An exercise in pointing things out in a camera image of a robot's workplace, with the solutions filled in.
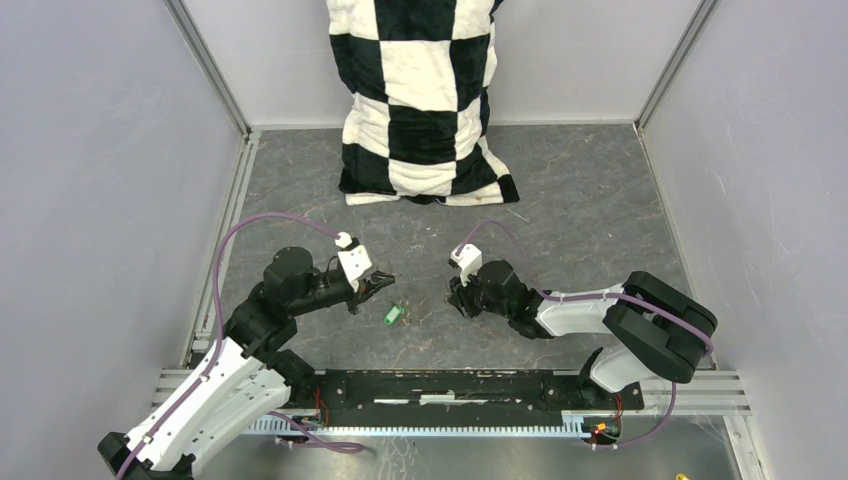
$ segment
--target green object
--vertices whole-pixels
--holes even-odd
[[[386,325],[391,325],[395,323],[405,311],[406,310],[404,310],[404,308],[400,305],[394,304],[392,305],[391,310],[389,310],[389,313],[387,313],[386,316],[383,317],[383,321],[386,322]]]

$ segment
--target black and white checkered fabric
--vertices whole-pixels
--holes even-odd
[[[518,201],[486,143],[502,1],[327,0],[333,54],[354,98],[339,183],[348,205]]]

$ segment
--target white panel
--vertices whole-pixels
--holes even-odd
[[[187,0],[254,125],[341,126],[322,0]],[[697,0],[506,0],[496,14],[493,122],[632,120]]]
[[[181,357],[240,136],[163,2],[0,10],[0,478],[105,479]]]
[[[722,2],[646,132],[777,479],[848,469],[848,3]]]

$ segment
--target gray floor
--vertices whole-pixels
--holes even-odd
[[[348,315],[343,306],[298,320],[290,347],[316,368],[579,368],[609,339],[581,335],[526,340],[488,314],[462,318],[445,303],[451,248],[485,218],[524,242],[544,288],[591,290],[647,270],[686,289],[657,190],[630,126],[493,127],[489,144],[511,169],[521,201],[482,207],[407,201],[347,207],[337,190],[340,130],[264,132],[242,217],[289,211],[359,236],[397,284]],[[235,240],[223,298],[227,314],[261,280],[274,252],[308,248],[324,265],[335,246],[295,222],[248,228]],[[487,259],[520,256],[495,228],[474,243]],[[391,302],[407,307],[382,322]]]
[[[644,432],[653,419],[627,418],[625,436]],[[739,480],[728,455],[721,418],[673,418],[660,435],[615,452],[591,453],[575,439],[352,438],[370,447],[359,455],[321,449],[289,451],[267,437],[242,436],[198,480],[306,479],[627,479]]]

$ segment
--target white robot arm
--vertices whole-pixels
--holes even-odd
[[[301,247],[277,252],[263,281],[226,322],[223,342],[155,412],[100,442],[113,472],[123,467],[122,480],[191,479],[257,419],[298,395],[315,370],[291,350],[280,351],[297,333],[295,317],[339,303],[356,313],[395,281],[373,269],[355,238],[341,233],[336,243],[339,262],[326,271]]]
[[[716,328],[709,310],[645,272],[602,290],[561,293],[528,288],[509,263],[484,263],[482,252],[471,244],[452,251],[450,264],[460,273],[451,280],[449,302],[465,316],[500,315],[527,338],[616,336],[620,343],[596,351],[582,372],[607,393],[653,376],[687,383],[706,349],[689,331],[622,299],[648,300],[707,337]]]

